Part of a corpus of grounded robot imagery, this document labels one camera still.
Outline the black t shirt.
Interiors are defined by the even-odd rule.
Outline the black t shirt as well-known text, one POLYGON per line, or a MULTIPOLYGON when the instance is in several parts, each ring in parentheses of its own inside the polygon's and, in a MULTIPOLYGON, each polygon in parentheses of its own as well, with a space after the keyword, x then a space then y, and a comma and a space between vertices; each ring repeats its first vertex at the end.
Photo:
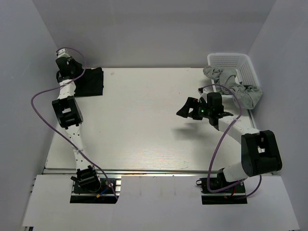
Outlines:
POLYGON ((82 77, 75 80, 75 97, 91 97, 103 95, 103 70, 101 67, 87 68, 82 77))

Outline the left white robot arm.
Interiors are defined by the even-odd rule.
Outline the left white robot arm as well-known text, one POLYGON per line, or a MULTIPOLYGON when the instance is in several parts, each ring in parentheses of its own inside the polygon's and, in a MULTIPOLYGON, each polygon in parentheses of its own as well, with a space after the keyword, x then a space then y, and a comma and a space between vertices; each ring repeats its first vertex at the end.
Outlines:
POLYGON ((81 137, 83 117, 74 98, 76 85, 73 79, 82 74, 82 64, 67 53, 57 54, 56 64, 59 68, 56 78, 61 88, 58 98, 52 101, 52 107, 60 127, 73 143, 77 176, 72 180, 80 188, 94 193, 101 188, 102 180, 98 177, 94 165, 84 157, 86 152, 81 137))

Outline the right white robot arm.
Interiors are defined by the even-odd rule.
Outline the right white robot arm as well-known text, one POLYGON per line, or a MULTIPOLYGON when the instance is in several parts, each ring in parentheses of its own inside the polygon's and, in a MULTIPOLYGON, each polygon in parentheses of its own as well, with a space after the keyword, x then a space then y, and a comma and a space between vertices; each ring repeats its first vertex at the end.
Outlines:
POLYGON ((251 128, 226 112, 221 94, 212 92, 199 99, 189 97, 176 114, 193 120, 207 118, 223 136, 229 135, 241 146, 240 162, 221 169, 215 178, 206 181, 211 190, 228 192, 241 180, 281 170, 282 160, 274 133, 251 128))

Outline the grey t shirt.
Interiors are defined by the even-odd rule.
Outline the grey t shirt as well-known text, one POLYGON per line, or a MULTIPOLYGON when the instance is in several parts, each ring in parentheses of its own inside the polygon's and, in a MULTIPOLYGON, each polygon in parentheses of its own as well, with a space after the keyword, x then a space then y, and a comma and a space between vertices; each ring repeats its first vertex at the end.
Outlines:
POLYGON ((207 65, 203 68, 204 75, 213 80, 215 84, 227 87, 240 101, 243 109, 252 110, 262 97, 259 86, 236 83, 237 72, 234 68, 207 65))

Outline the white plastic basket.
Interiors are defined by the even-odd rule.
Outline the white plastic basket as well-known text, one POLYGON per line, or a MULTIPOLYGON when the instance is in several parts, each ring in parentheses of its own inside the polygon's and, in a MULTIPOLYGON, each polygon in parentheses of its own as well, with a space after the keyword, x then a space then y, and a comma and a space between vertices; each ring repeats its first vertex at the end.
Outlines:
POLYGON ((203 74, 206 77, 210 73, 211 68, 209 66, 220 67, 220 69, 234 69, 237 73, 235 82, 245 86, 252 86, 253 91, 258 87, 259 90, 253 93, 253 99, 258 99, 258 101, 261 99, 263 92, 248 55, 242 53, 210 53, 207 56, 207 66, 203 68, 203 74))

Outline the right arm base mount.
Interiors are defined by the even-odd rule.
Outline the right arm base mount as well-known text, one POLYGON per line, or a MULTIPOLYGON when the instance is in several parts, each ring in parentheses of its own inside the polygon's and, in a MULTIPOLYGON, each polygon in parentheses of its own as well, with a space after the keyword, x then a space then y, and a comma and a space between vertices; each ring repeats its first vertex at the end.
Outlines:
POLYGON ((246 191, 243 182, 231 187, 235 182, 227 182, 222 174, 209 179, 211 192, 207 188, 207 177, 199 178, 196 185, 201 188, 202 205, 244 205, 247 204, 246 191))

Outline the aluminium table rail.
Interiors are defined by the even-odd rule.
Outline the aluminium table rail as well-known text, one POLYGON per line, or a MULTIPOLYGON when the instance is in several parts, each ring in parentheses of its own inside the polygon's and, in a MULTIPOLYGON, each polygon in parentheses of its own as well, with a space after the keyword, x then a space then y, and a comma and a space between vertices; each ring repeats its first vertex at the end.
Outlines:
MULTIPOLYGON (((76 174, 76 169, 69 169, 69 168, 44 168, 43 174, 69 174, 73 175, 76 174)), ((107 175, 111 174, 194 174, 194 175, 206 175, 207 170, 128 170, 128 169, 108 169, 104 170, 107 175)))

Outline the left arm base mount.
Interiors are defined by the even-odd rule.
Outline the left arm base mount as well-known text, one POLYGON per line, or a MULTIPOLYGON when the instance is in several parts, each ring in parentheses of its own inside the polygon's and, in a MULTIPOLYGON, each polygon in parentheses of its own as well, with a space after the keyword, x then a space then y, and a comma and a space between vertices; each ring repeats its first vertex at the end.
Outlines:
POLYGON ((94 183, 94 187, 88 189, 81 187, 77 183, 76 177, 71 177, 74 182, 72 186, 70 203, 71 204, 116 204, 117 199, 111 188, 120 195, 121 179, 110 178, 110 184, 106 178, 100 178, 100 183, 94 183))

